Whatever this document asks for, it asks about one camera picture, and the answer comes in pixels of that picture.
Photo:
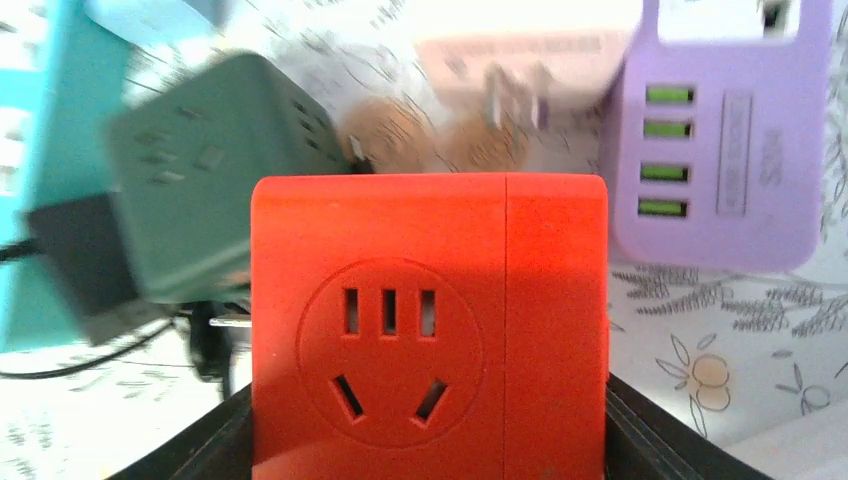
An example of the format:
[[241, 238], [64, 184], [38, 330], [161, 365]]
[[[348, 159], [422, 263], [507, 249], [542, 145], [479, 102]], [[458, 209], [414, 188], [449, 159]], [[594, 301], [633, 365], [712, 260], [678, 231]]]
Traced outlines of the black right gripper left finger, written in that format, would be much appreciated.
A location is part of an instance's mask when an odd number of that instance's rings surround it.
[[247, 480], [252, 477], [249, 385], [112, 480]]

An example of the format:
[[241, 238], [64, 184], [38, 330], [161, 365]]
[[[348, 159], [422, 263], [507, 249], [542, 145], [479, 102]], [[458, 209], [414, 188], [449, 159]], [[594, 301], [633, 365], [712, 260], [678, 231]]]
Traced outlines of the red cube socket adapter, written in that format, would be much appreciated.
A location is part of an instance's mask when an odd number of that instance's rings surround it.
[[269, 177], [256, 479], [599, 479], [607, 192], [589, 174]]

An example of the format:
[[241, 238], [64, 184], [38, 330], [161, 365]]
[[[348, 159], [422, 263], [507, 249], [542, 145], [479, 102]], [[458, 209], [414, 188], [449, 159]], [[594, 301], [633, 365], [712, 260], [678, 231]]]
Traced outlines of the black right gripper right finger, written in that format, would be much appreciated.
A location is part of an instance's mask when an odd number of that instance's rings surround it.
[[610, 480], [768, 480], [615, 375], [606, 386]]

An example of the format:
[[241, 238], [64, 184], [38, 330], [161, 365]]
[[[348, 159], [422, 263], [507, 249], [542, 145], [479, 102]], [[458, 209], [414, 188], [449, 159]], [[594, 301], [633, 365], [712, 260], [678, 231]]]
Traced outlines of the white cube socket adapter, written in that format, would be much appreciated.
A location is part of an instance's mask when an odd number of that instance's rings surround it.
[[544, 130], [556, 110], [581, 110], [611, 88], [635, 31], [629, 29], [443, 35], [414, 44], [436, 98]]

